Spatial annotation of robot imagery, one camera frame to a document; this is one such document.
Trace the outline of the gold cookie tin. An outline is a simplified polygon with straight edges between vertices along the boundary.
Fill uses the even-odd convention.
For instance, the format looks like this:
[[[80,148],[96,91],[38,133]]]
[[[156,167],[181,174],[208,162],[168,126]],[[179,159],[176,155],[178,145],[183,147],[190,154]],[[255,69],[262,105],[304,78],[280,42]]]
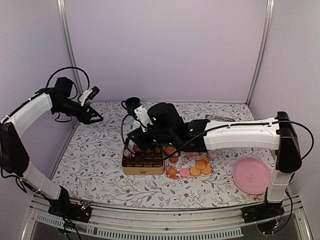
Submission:
[[[164,153],[160,147],[161,152],[154,152],[154,148],[147,151],[141,151],[134,154],[134,157],[129,158],[125,156],[124,148],[122,153],[121,167],[126,175],[132,176],[159,176],[165,171]]]

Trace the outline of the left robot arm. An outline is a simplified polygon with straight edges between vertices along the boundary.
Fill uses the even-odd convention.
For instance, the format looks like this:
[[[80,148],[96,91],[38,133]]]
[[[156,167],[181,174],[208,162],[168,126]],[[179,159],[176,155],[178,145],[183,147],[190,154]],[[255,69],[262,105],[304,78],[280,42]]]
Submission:
[[[72,98],[73,82],[59,77],[53,87],[44,87],[23,102],[0,122],[0,173],[4,179],[14,179],[22,190],[30,188],[50,201],[63,216],[74,213],[74,205],[66,200],[68,193],[49,178],[45,163],[57,157],[58,132],[53,129],[50,115],[65,115],[85,125],[98,123],[103,117],[88,103],[98,93],[89,87],[79,97]]]

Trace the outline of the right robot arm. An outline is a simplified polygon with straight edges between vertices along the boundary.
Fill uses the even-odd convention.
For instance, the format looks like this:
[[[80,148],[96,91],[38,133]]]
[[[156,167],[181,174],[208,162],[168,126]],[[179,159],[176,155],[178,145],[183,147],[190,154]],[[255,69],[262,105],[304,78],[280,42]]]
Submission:
[[[181,152],[227,148],[275,151],[275,167],[264,190],[266,201],[258,208],[262,218],[269,218],[278,210],[292,175],[302,166],[295,122],[284,111],[279,111],[276,117],[254,121],[197,119],[184,122],[172,103],[161,102],[146,109],[139,98],[131,97],[121,104],[140,125],[127,136],[143,151],[157,145],[174,147]]]

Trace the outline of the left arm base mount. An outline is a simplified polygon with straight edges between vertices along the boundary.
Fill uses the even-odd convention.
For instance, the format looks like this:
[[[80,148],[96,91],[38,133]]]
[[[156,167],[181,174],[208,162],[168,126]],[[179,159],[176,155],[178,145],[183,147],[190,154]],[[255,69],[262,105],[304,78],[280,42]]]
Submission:
[[[68,192],[61,191],[58,199],[48,199],[50,204],[48,212],[51,215],[64,217],[67,220],[74,220],[88,223],[92,214],[90,205],[86,202],[71,202]]]

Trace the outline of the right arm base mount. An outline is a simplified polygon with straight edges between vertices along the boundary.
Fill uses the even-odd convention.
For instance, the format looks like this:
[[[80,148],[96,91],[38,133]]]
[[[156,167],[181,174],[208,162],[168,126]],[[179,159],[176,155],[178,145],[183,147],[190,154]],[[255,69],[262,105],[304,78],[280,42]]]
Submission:
[[[269,218],[281,216],[285,213],[282,203],[262,203],[241,209],[242,218],[245,223],[262,221]]]

